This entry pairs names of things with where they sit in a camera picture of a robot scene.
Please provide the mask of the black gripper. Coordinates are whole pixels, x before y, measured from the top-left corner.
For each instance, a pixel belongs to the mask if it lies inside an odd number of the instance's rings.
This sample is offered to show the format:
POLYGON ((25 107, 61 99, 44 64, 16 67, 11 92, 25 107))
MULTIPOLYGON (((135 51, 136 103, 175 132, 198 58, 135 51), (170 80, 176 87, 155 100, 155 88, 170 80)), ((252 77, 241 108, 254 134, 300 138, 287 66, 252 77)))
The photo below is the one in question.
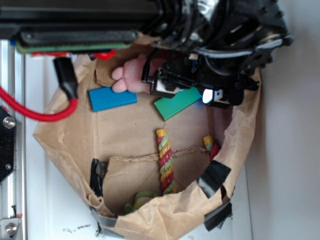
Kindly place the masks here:
POLYGON ((256 91, 257 68, 273 62, 272 52, 290 46, 289 33, 276 0, 159 0, 159 15, 146 30, 158 37, 152 46, 175 53, 150 76, 151 60, 141 80, 150 92, 173 98, 193 87, 211 90, 208 104, 227 108, 244 100, 245 90, 256 91))

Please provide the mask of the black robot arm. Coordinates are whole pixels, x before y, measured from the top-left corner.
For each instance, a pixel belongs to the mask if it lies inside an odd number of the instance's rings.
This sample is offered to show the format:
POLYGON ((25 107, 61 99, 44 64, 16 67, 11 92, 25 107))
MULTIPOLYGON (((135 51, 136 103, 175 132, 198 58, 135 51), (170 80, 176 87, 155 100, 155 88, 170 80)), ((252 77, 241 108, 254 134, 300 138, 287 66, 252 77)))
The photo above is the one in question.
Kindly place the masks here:
POLYGON ((21 54, 99 53, 129 47, 142 36, 153 50, 181 53, 141 80, 151 93, 172 98, 184 89, 223 92, 222 105, 238 106, 255 91, 256 68, 290 46, 276 0, 3 0, 0 37, 21 54))

